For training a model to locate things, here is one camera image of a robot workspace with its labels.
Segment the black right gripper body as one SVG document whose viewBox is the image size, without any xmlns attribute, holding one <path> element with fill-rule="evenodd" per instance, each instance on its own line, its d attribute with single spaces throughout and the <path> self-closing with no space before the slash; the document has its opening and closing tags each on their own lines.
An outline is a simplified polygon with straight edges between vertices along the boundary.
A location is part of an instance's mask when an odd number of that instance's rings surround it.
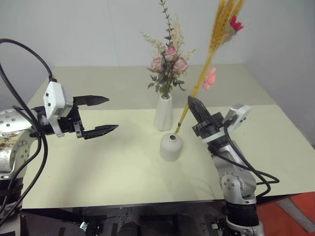
<svg viewBox="0 0 315 236">
<path fill-rule="evenodd" d="M 208 138 L 220 131 L 223 127 L 223 116 L 220 112 L 212 114 L 214 122 L 197 123 L 192 127 L 195 135 L 200 136 L 202 139 Z"/>
</svg>

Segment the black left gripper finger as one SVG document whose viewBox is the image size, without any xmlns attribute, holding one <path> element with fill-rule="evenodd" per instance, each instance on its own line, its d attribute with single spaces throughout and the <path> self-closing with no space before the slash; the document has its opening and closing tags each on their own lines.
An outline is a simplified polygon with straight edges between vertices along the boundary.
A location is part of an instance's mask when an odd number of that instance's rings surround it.
<svg viewBox="0 0 315 236">
<path fill-rule="evenodd" d="M 76 96 L 73 97 L 73 102 L 77 106 L 95 106 L 109 101 L 109 98 L 98 95 L 84 95 L 84 96 Z"/>
<path fill-rule="evenodd" d="M 100 136 L 104 136 L 116 128 L 118 128 L 118 125 L 102 125 L 102 126 L 97 126 L 93 130 L 89 131 L 83 131 L 82 132 L 82 137 L 87 140 L 87 139 L 92 139 L 92 138 L 97 138 Z"/>
</svg>

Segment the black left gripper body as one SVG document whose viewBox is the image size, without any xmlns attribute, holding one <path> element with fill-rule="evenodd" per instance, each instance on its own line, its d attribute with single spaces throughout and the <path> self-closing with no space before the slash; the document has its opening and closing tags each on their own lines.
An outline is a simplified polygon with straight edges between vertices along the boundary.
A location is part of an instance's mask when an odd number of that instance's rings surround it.
<svg viewBox="0 0 315 236">
<path fill-rule="evenodd" d="M 46 117 L 46 111 L 44 106 L 39 106 L 31 109 L 37 120 L 39 121 L 45 135 L 55 134 L 51 124 L 48 122 Z M 78 111 L 78 106 L 73 105 L 71 111 L 66 117 L 61 117 L 58 120 L 59 127 L 62 133 L 75 133 L 77 138 L 82 138 L 82 132 L 84 127 L 81 122 L 81 117 Z"/>
</svg>

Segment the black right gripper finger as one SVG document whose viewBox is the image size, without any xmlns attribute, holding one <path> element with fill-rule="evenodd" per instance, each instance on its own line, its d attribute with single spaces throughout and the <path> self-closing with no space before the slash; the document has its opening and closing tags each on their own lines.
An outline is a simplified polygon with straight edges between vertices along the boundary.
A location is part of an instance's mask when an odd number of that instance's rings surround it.
<svg viewBox="0 0 315 236">
<path fill-rule="evenodd" d="M 203 108 L 203 117 L 204 122 L 214 122 L 212 115 L 209 113 L 209 111 L 206 109 L 204 104 L 201 102 L 202 108 Z"/>
<path fill-rule="evenodd" d="M 202 123 L 204 121 L 204 117 L 201 101 L 195 97 L 188 96 L 188 105 L 191 113 L 193 114 L 197 122 Z"/>
</svg>

